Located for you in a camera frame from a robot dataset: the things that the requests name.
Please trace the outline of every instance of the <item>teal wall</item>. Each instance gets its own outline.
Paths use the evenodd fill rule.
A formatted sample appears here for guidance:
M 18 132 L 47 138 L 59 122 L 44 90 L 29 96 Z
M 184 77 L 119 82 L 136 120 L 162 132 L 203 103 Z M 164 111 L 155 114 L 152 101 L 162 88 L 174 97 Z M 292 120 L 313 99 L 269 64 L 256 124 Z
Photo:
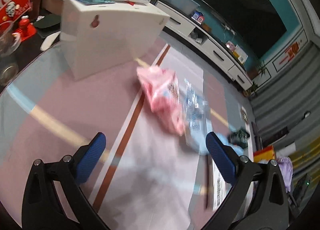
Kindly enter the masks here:
M 252 52 L 250 47 L 246 45 L 241 37 L 236 35 L 233 38 L 232 33 L 230 33 L 229 31 L 225 31 L 225 39 L 224 28 L 222 27 L 221 23 L 211 15 L 211 9 L 206 4 L 201 2 L 201 0 L 194 1 L 200 4 L 200 7 L 198 9 L 204 14 L 204 22 L 212 28 L 213 34 L 215 34 L 222 42 L 227 42 L 230 40 L 234 44 L 240 45 L 240 47 L 247 53 L 248 59 L 244 64 L 247 70 L 249 70 L 252 66 L 256 65 L 259 62 L 256 55 Z M 299 26 L 298 18 L 296 17 L 288 0 L 271 0 L 271 3 L 281 17 L 287 29 L 287 32 L 276 42 L 276 44 L 274 44 L 273 47 L 271 47 L 271 49 L 269 49 L 268 52 L 263 55 L 261 60 L 266 60 L 268 57 L 270 57 L 271 53 L 290 36 L 290 34 L 297 28 L 297 26 Z

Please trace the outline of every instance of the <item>keyhole-shaped hole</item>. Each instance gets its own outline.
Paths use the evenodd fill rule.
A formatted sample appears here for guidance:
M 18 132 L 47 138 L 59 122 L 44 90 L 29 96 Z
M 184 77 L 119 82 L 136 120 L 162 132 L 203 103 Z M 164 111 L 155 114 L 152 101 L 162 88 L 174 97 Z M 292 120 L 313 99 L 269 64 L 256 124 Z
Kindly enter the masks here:
M 96 28 L 99 24 L 100 24 L 99 15 L 96 15 L 93 21 L 91 22 L 90 26 L 93 28 Z

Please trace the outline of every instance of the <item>drawer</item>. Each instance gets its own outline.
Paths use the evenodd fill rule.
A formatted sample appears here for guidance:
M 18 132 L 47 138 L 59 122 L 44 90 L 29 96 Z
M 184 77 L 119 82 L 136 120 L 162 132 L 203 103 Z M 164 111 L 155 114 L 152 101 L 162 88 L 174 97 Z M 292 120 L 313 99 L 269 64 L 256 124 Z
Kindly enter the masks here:
M 168 28 L 173 28 L 173 30 L 177 30 L 183 35 L 188 36 L 196 27 L 191 22 L 189 22 L 186 17 L 169 9 L 161 3 L 157 4 L 157 8 L 161 9 L 163 12 L 167 13 L 170 16 L 170 19 L 166 24 Z
M 247 79 L 237 66 L 233 66 L 228 72 L 244 90 L 247 90 L 252 86 L 252 82 Z
M 209 59 L 211 59 L 219 67 L 223 67 L 226 71 L 228 71 L 234 65 L 233 61 L 230 60 L 230 58 L 212 41 L 205 41 L 201 48 L 207 52 Z

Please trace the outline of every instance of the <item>metal screw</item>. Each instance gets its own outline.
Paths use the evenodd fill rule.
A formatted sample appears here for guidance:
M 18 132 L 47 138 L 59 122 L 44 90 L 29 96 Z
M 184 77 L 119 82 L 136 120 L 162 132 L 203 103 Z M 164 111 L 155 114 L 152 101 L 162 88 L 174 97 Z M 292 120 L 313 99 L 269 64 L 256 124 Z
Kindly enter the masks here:
M 33 162 L 33 164 L 34 164 L 35 166 L 40 165 L 40 163 L 41 163 L 41 160 L 40 160 L 40 159 L 36 159 L 36 160 Z
M 69 161 L 71 161 L 72 157 L 70 155 L 66 155 L 62 158 L 62 160 L 65 162 L 65 163 L 68 163 Z
M 245 155 L 240 156 L 240 161 L 247 163 L 249 161 L 249 158 Z
M 273 165 L 273 166 L 277 166 L 277 165 L 278 165 L 278 163 L 277 163 L 276 160 L 271 160 L 270 163 L 271 163 L 271 165 Z

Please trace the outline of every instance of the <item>blue gripper pad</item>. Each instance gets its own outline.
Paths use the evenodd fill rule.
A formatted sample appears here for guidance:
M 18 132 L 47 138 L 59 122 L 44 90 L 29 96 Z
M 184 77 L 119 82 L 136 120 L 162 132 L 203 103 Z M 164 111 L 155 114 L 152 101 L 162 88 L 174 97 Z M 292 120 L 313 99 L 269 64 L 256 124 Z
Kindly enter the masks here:
M 224 148 L 230 148 L 224 146 L 214 132 L 208 133 L 205 139 L 207 149 L 217 165 L 223 179 L 234 185 L 236 183 L 236 165 L 231 161 Z
M 98 163 L 100 156 L 106 148 L 106 143 L 107 140 L 103 133 L 100 133 L 99 136 L 94 139 L 94 142 L 90 143 L 89 149 L 76 167 L 75 181 L 77 185 L 85 183 L 88 180 L 94 167 Z

